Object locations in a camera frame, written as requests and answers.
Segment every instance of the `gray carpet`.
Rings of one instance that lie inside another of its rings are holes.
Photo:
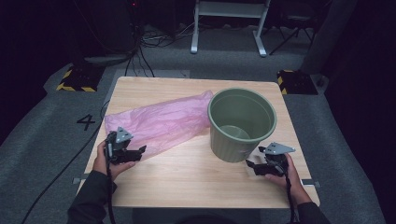
[[[197,54],[190,54],[191,36],[166,48],[143,48],[143,53],[155,73],[189,71],[190,78],[276,82],[277,71],[300,67],[309,45],[304,34],[273,56],[262,58],[252,29],[206,30],[200,34]],[[281,35],[274,29],[262,39],[270,51],[281,42]],[[49,78],[45,84],[48,95],[21,120],[0,148],[0,223],[21,223],[35,198],[89,141],[101,122],[102,106],[112,91],[113,80],[122,74],[126,63],[106,69],[98,92],[56,91],[69,66],[66,64]],[[149,74],[148,68],[136,61],[129,69],[128,76],[135,75],[137,69]],[[310,172],[321,185],[320,208],[332,223],[385,223],[371,182],[338,129],[324,91],[325,87],[318,88],[319,95],[284,96]],[[95,123],[84,131],[85,125],[77,121],[87,115],[92,115]],[[72,179],[84,171],[93,142],[41,197],[26,223],[65,223],[67,208],[78,189]],[[115,208],[114,212],[118,223],[132,223],[133,217],[134,223],[171,223],[186,215],[182,210],[164,214],[156,209]],[[288,209],[220,212],[241,224],[241,220],[287,223],[290,215]]]

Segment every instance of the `pink plastic bag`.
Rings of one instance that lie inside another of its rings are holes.
[[[147,105],[105,116],[106,134],[124,128],[134,138],[127,149],[147,146],[142,160],[183,143],[210,126],[207,106],[213,93]]]

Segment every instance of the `black sleeve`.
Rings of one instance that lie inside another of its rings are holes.
[[[103,223],[103,219],[106,217],[107,181],[106,175],[91,171],[67,211],[68,224]],[[113,183],[113,192],[116,187],[116,184]]]
[[[300,222],[304,224],[330,224],[315,203],[301,203],[297,206]]]

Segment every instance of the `white desk frame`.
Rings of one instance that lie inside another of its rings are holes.
[[[267,56],[265,48],[260,38],[262,26],[267,16],[271,0],[264,0],[264,4],[244,4],[226,2],[206,2],[196,0],[194,13],[194,34],[192,35],[191,53],[198,51],[198,22],[199,16],[221,16],[221,17],[241,17],[241,18],[260,18],[259,30],[253,31],[257,48],[262,57]]]

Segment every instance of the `person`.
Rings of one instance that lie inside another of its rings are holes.
[[[107,203],[108,182],[104,147],[105,142],[102,142],[97,147],[97,157],[93,162],[92,171],[67,210],[68,224],[103,223],[103,219],[106,217],[105,204]],[[289,163],[288,174],[291,183],[290,195],[293,202],[297,205],[301,223],[330,223],[304,190],[291,156],[289,154],[285,154],[285,156]],[[119,165],[110,164],[113,193],[117,188],[117,185],[114,183],[117,176],[134,166],[134,161]],[[281,188],[286,189],[285,176],[265,175],[265,178]],[[190,219],[183,223],[198,223],[196,221],[197,219]]]

